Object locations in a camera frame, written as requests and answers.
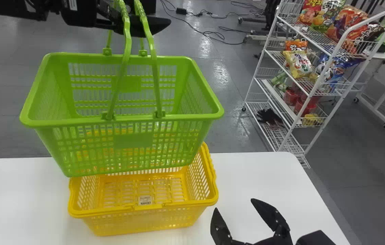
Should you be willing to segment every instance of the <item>red cup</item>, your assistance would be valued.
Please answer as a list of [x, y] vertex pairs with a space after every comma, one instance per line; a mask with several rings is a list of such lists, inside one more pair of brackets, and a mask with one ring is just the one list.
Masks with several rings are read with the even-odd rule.
[[[304, 103], [306, 99], [308, 99], [308, 96], [305, 93], [301, 92], [300, 100], [302, 101], [302, 103]], [[309, 101], [309, 104], [317, 104], [320, 99], [321, 96], [312, 96], [311, 100]]]
[[299, 93], [299, 92], [302, 91], [302, 90], [299, 88], [299, 86], [298, 86], [297, 84], [295, 84], [295, 82], [292, 82], [291, 89], [292, 89], [292, 91], [294, 91], [294, 93]]
[[[300, 99], [298, 99], [297, 102], [295, 103], [295, 107], [294, 107], [294, 113], [296, 115], [298, 114], [298, 112], [300, 111], [302, 106], [303, 106], [303, 102]], [[306, 106], [304, 112], [302, 113], [302, 117], [304, 117], [306, 114], [310, 113], [316, 107], [317, 107], [317, 104], [308, 103], [308, 105]]]
[[283, 100], [287, 105], [295, 105], [298, 99], [298, 93], [295, 93], [292, 89], [287, 89], [283, 95]]

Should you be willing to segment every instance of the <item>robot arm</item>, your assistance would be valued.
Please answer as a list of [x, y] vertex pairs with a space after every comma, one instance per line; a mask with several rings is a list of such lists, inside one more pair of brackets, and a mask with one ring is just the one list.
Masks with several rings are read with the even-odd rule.
[[[61, 14], [61, 17], [70, 26], [102, 28], [123, 34], [123, 21], [120, 11], [114, 8], [115, 0], [0, 0], [0, 15], [46, 21], [49, 12]], [[124, 0], [130, 13], [134, 13], [133, 0]], [[146, 14], [154, 14], [151, 8]], [[170, 19], [147, 17], [150, 32], [156, 34], [171, 23]], [[130, 15], [130, 34], [133, 37], [145, 37], [138, 16]]]

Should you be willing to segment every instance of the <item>white wire shelf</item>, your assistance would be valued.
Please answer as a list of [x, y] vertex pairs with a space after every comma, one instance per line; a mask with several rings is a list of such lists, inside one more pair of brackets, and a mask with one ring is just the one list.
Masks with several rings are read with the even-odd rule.
[[[282, 118], [288, 128], [291, 127], [297, 118], [297, 115], [293, 112], [294, 108], [289, 107], [268, 82], [263, 82], [261, 79], [255, 79], [255, 81], [269, 99], [274, 112]], [[296, 127], [301, 126], [302, 121], [297, 121]]]
[[[279, 65], [279, 67], [292, 79], [292, 81], [297, 84], [303, 93], [306, 95], [311, 93], [312, 89], [314, 88], [314, 84], [307, 77], [299, 79], [292, 77], [291, 73], [285, 67], [285, 57], [281, 51], [265, 50], [265, 52]], [[311, 60], [311, 63], [315, 64], [314, 60], [317, 59], [316, 55], [310, 53], [308, 54], [308, 58]], [[342, 81], [345, 81], [344, 78], [341, 79], [341, 81], [338, 83], [321, 83], [313, 96], [341, 96], [341, 91], [345, 91], [349, 85], [348, 83], [342, 83]]]
[[[270, 100], [270, 104], [272, 104], [272, 109], [275, 110], [275, 113], [280, 115], [282, 120], [289, 127], [292, 126], [295, 119], [297, 119], [297, 115], [294, 113], [294, 106], [287, 105], [280, 93], [278, 93], [273, 86], [270, 84], [267, 79], [255, 79], [259, 87], [263, 90], [266, 96]], [[297, 128], [305, 128], [305, 127], [319, 127], [321, 126], [328, 114], [325, 113], [319, 106], [315, 107], [309, 112], [310, 115], [301, 117], [295, 127]]]
[[[272, 128], [269, 127], [267, 124], [262, 124], [258, 122], [258, 118], [256, 117], [255, 113], [256, 111], [262, 109], [272, 109], [272, 105], [269, 102], [246, 102], [246, 106], [250, 113], [253, 115], [256, 124], [259, 126], [261, 132], [263, 133], [267, 142], [270, 144], [272, 150], [277, 151], [279, 149], [279, 146], [282, 144], [286, 134], [288, 133], [288, 130], [286, 130], [286, 128]], [[306, 160], [303, 148], [300, 146], [300, 144], [292, 134], [284, 144], [283, 149], [281, 151], [286, 151], [294, 154], [303, 167], [310, 168], [309, 163]]]
[[[317, 48], [328, 54], [328, 56], [331, 56], [334, 48], [336, 47], [336, 45], [338, 45], [337, 42], [332, 40], [325, 33], [316, 31], [311, 27], [298, 21], [297, 17], [294, 15], [288, 17], [287, 14], [279, 14], [279, 16], [277, 16], [277, 19], [280, 20], [283, 24], [292, 28], [295, 32], [297, 32], [304, 38], [306, 38], [309, 43], [317, 46]], [[365, 59], [369, 56], [369, 52], [366, 52], [365, 49], [367, 47], [373, 47], [374, 45], [376, 45], [376, 42], [368, 41], [360, 41], [357, 45], [355, 45], [354, 40], [346, 39], [339, 48], [336, 56]]]

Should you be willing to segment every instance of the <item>barcode sticker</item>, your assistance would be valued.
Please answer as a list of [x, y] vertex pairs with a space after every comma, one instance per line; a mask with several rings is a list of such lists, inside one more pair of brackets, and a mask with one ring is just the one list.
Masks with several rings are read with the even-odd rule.
[[139, 205], [150, 205], [152, 204], [152, 197], [150, 195], [140, 196], [138, 200]]
[[70, 2], [70, 10], [77, 11], [76, 0], [68, 0]]

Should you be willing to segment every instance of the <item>basket rim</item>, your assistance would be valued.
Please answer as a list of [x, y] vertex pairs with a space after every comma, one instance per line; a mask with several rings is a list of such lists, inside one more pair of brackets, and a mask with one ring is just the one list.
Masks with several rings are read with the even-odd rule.
[[210, 199], [205, 200], [188, 200], [184, 202], [175, 202], [175, 203], [164, 203], [164, 204], [155, 204], [155, 205], [146, 205], [146, 206], [129, 206], [129, 207], [113, 207], [113, 208], [98, 208], [91, 210], [75, 210], [73, 208], [74, 203], [77, 201], [78, 193], [73, 188], [75, 181], [82, 177], [71, 177], [68, 183], [68, 188], [70, 190], [70, 198], [68, 199], [68, 214], [74, 218], [84, 218], [95, 215], [107, 215], [107, 214], [117, 214], [126, 211], [149, 211], [149, 210], [158, 210], [162, 208], [188, 208], [188, 207], [203, 207], [203, 206], [213, 206], [216, 204], [219, 198], [219, 192], [216, 186], [216, 174], [215, 169], [210, 157], [208, 146], [205, 142], [200, 146], [199, 152], [203, 155], [203, 163], [205, 166], [205, 172], [208, 172], [211, 177], [209, 188], [213, 190], [215, 195]]
[[[41, 65], [38, 68], [37, 74], [35, 76], [34, 82], [32, 84], [32, 87], [28, 93], [28, 96], [26, 98], [26, 101], [23, 105], [23, 108], [21, 109], [21, 113], [19, 116], [19, 119], [22, 124], [24, 124], [27, 127], [32, 128], [41, 128], [41, 127], [63, 127], [63, 126], [79, 126], [82, 124], [106, 124], [106, 123], [115, 123], [115, 122], [123, 122], [123, 121], [177, 121], [177, 120], [215, 120], [219, 119], [224, 115], [224, 108], [219, 102], [217, 96], [211, 89], [209, 83], [205, 79], [205, 77], [202, 74], [202, 71], [200, 70], [197, 63], [191, 59], [190, 57], [186, 56], [165, 56], [165, 55], [158, 55], [158, 58], [164, 58], [164, 59], [187, 59], [191, 62], [194, 69], [196, 69], [199, 72], [200, 80], [204, 81], [203, 85], [205, 86], [206, 91], [209, 93], [212, 102], [214, 103], [214, 106], [217, 108], [217, 111], [215, 113], [205, 113], [205, 114], [172, 114], [172, 115], [166, 115], [163, 118], [154, 118], [153, 115], [127, 115], [127, 116], [115, 116], [114, 119], [111, 121], [106, 121], [102, 119], [101, 117], [88, 117], [88, 118], [68, 118], [68, 119], [60, 119], [60, 120], [36, 120], [29, 118], [29, 110], [31, 109], [32, 103], [35, 99], [35, 94], [38, 90], [38, 87], [41, 83], [41, 77], [43, 76], [43, 73], [46, 69], [46, 66], [49, 62], [49, 60], [54, 56], [61, 56], [61, 55], [76, 55], [76, 56], [93, 56], [93, 57], [106, 57], [104, 54], [90, 54], [90, 53], [69, 53], [69, 52], [54, 52], [46, 54], [43, 57], [43, 60], [41, 61]], [[121, 58], [122, 54], [112, 54], [112, 57]], [[139, 55], [131, 55], [131, 58], [137, 58], [140, 59], [150, 59], [150, 57], [141, 57]]]

